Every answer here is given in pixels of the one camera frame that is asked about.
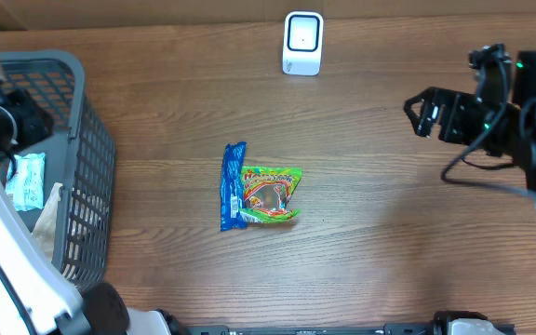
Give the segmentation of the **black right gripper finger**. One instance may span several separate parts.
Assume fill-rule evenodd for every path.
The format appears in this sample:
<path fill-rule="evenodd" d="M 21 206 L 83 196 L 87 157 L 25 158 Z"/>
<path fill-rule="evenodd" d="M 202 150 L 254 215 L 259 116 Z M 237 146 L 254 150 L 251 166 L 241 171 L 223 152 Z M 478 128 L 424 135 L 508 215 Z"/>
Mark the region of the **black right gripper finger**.
<path fill-rule="evenodd" d="M 409 118 L 409 121 L 419 121 L 421 119 L 421 117 L 412 110 L 412 106 L 417 103 L 425 104 L 425 103 L 430 102 L 434 96 L 434 92 L 435 92 L 434 87 L 428 87 L 421 93 L 411 98 L 408 98 L 404 102 L 403 111 L 406 114 L 406 116 Z"/>
<path fill-rule="evenodd" d="M 412 111 L 407 111 L 407 116 L 409 117 L 414 133 L 417 136 L 425 138 L 430 137 L 432 127 L 437 121 L 436 117 L 433 117 L 433 115 L 429 113 L 417 115 Z"/>

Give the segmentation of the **light teal snack packet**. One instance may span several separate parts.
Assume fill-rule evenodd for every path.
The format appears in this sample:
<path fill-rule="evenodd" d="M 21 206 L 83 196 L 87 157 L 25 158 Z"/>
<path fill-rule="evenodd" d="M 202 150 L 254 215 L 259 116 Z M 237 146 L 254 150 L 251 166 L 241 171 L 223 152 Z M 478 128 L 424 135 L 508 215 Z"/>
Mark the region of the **light teal snack packet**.
<path fill-rule="evenodd" d="M 45 165 L 45 153 L 14 156 L 5 191 L 17 211 L 44 207 Z"/>

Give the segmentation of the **beige snack bag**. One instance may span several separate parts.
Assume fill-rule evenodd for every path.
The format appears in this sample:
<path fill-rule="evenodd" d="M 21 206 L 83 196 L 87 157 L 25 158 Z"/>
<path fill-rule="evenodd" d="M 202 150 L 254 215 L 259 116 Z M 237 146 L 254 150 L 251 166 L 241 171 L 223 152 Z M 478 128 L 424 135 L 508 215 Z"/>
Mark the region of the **beige snack bag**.
<path fill-rule="evenodd" d="M 32 236 L 36 240 L 37 245 L 50 261 L 53 259 L 57 212 L 60 202 L 60 188 L 62 186 L 62 183 L 54 183 L 44 208 L 32 231 Z"/>

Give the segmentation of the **green gummy candy bag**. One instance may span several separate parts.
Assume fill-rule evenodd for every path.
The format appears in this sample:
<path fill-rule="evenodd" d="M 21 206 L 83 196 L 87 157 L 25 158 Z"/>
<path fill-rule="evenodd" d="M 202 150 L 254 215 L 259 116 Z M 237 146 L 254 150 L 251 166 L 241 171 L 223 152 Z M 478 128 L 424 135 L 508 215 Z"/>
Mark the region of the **green gummy candy bag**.
<path fill-rule="evenodd" d="M 288 203 L 301 179 L 299 167 L 243 166 L 243 220 L 272 224 L 295 218 L 301 211 L 288 208 Z"/>

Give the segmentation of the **blue cookie packet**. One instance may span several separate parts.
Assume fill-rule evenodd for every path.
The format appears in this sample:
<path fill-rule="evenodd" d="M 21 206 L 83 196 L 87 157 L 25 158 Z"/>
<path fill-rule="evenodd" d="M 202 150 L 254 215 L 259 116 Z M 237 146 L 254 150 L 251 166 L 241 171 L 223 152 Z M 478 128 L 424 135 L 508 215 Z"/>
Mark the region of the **blue cookie packet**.
<path fill-rule="evenodd" d="M 243 207 L 244 187 L 241 171 L 246 154 L 247 143 L 227 144 L 221 165 L 221 230 L 245 229 L 247 223 L 240 214 Z"/>

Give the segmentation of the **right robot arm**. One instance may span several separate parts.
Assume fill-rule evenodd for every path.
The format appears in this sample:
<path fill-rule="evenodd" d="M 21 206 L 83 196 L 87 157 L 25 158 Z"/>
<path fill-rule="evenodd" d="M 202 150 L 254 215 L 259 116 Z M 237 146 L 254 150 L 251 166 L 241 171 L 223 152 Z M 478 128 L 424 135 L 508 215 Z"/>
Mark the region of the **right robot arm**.
<path fill-rule="evenodd" d="M 470 52 L 468 60 L 476 73 L 474 93 L 429 87 L 407 99 L 403 111 L 416 135 L 427 138 L 439 125 L 441 141 L 464 146 L 442 169 L 442 181 L 450 182 L 449 172 L 475 150 L 507 155 L 510 162 L 496 168 L 520 168 L 527 186 L 497 184 L 495 190 L 530 198 L 536 207 L 536 51 L 512 59 L 496 44 Z"/>

